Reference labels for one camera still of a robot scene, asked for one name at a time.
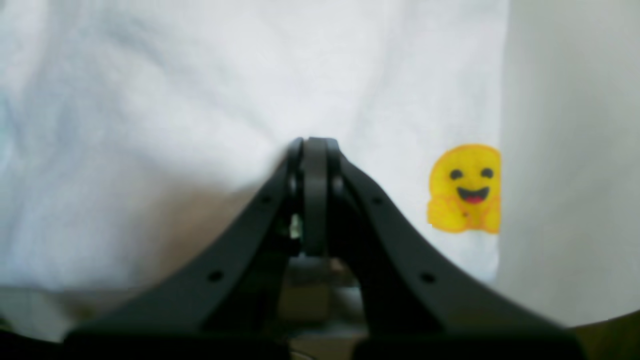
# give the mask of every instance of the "yellow emoji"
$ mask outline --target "yellow emoji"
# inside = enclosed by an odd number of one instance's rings
[[[500,230],[500,152],[486,145],[462,145],[433,165],[427,221],[448,233]]]

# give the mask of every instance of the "emoji hand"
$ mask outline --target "emoji hand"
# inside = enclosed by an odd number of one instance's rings
[[[483,229],[491,234],[500,231],[500,198],[493,200],[484,214]]]
[[[461,233],[468,227],[468,214],[454,199],[438,196],[429,201],[427,222],[438,230]]]

